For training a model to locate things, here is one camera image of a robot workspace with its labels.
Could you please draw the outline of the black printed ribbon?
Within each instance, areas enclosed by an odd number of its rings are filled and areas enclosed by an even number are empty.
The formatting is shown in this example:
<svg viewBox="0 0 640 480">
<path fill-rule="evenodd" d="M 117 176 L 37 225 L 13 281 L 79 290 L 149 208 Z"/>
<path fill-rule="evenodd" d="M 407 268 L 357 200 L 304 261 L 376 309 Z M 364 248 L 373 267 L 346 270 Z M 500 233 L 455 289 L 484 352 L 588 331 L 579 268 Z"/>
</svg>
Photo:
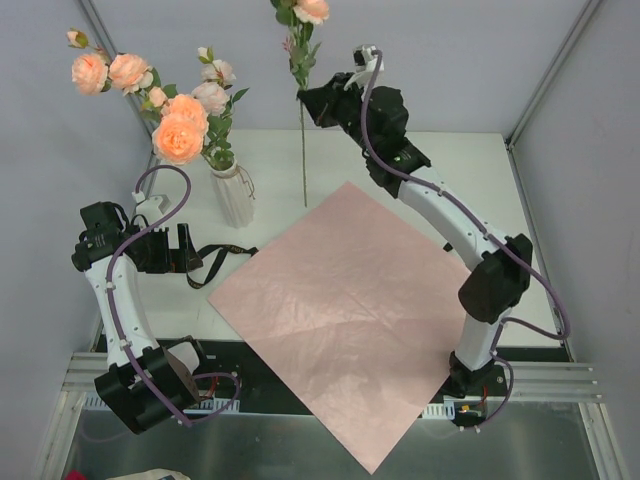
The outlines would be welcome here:
<svg viewBox="0 0 640 480">
<path fill-rule="evenodd" d="M 203 281 L 194 280 L 189 274 L 186 274 L 187 284 L 194 290 L 200 290 L 207 286 L 214 280 L 216 275 L 222 268 L 227 256 L 229 254 L 234 255 L 250 255 L 253 257 L 259 252 L 257 247 L 244 248 L 232 244 L 210 244 L 197 250 L 196 253 L 201 260 L 204 260 L 212 253 L 216 254 L 216 257 Z"/>
</svg>

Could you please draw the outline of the peach rose stem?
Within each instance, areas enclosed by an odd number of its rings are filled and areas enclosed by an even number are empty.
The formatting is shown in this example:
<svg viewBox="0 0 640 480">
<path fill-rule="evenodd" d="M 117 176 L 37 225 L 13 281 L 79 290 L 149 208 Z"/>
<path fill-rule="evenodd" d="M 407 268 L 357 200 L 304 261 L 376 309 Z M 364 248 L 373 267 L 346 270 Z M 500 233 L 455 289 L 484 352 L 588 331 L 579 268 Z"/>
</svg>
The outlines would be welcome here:
<svg viewBox="0 0 640 480">
<path fill-rule="evenodd" d="M 81 30 L 71 28 L 66 33 L 68 46 L 82 50 L 72 63 L 71 80 L 76 90 L 85 96 L 97 96 L 116 89 L 123 96 L 136 95 L 142 111 L 159 112 L 169 97 L 160 87 L 154 68 L 135 54 L 117 54 L 113 59 L 106 51 L 92 44 Z"/>
<path fill-rule="evenodd" d="M 174 166 L 204 159 L 207 113 L 191 93 L 169 98 L 159 112 L 155 111 L 159 123 L 152 133 L 154 153 Z"/>
<path fill-rule="evenodd" d="M 271 0 L 276 21 L 287 29 L 283 48 L 288 54 L 289 72 L 297 91 L 309 88 L 310 74 L 316 65 L 321 43 L 314 44 L 314 29 L 330 17 L 330 7 L 325 0 Z"/>
</svg>

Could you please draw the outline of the pale pink rose stem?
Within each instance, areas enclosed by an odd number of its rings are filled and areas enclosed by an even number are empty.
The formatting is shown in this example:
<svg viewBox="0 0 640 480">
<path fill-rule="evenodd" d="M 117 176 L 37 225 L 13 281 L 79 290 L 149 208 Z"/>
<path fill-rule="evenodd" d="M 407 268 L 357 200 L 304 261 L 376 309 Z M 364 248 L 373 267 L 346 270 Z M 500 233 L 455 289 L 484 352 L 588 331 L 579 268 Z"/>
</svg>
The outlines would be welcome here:
<svg viewBox="0 0 640 480">
<path fill-rule="evenodd" d="M 208 128 L 202 155 L 212 169 L 225 171 L 235 160 L 229 141 L 235 104 L 248 92 L 248 88 L 233 92 L 236 81 L 233 67 L 229 62 L 216 58 L 212 47 L 199 47 L 197 56 L 202 64 L 201 83 L 191 95 L 207 113 Z"/>
</svg>

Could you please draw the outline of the pink wrapping paper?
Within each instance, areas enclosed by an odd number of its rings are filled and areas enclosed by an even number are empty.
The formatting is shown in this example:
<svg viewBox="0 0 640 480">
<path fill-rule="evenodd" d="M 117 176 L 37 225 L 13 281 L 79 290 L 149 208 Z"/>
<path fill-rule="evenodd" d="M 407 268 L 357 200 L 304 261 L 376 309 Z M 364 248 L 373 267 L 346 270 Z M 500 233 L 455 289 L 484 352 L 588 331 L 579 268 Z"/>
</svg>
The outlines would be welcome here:
<svg viewBox="0 0 640 480">
<path fill-rule="evenodd" d="M 467 275 L 459 259 L 348 183 L 209 300 L 374 472 L 448 378 Z"/>
</svg>

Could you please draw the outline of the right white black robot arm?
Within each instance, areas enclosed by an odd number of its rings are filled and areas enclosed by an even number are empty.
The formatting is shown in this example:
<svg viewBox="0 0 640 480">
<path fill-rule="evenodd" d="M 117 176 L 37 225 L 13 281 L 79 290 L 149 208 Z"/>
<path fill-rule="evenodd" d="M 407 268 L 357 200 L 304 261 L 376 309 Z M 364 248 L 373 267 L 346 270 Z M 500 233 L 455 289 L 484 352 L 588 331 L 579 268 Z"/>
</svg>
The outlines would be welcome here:
<svg viewBox="0 0 640 480">
<path fill-rule="evenodd" d="M 425 218 L 467 267 L 458 291 L 466 318 L 441 388 L 463 398 L 481 388 L 494 368 L 500 323 L 530 285 L 532 243 L 524 234 L 491 242 L 488 225 L 471 221 L 453 203 L 431 160 L 408 139 L 401 92 L 379 86 L 365 100 L 348 79 L 338 73 L 322 87 L 298 91 L 297 98 L 315 125 L 341 128 L 361 148 L 371 179 Z"/>
</svg>

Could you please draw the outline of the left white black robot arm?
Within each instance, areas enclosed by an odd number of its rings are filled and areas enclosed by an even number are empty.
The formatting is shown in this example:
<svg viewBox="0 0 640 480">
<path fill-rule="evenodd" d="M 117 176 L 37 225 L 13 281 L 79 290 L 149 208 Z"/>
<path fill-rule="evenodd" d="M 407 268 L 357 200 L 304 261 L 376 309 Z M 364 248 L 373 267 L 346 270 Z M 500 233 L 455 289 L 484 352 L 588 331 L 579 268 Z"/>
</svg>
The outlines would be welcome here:
<svg viewBox="0 0 640 480">
<path fill-rule="evenodd" d="M 168 347 L 157 342 L 137 277 L 202 266 L 187 225 L 179 225 L 179 246 L 172 249 L 167 229 L 142 231 L 118 204 L 98 202 L 80 215 L 85 229 L 71 260 L 95 293 L 107 342 L 108 370 L 94 381 L 99 397 L 135 434 L 171 417 L 186 422 L 184 411 L 198 402 L 212 367 L 190 336 Z"/>
</svg>

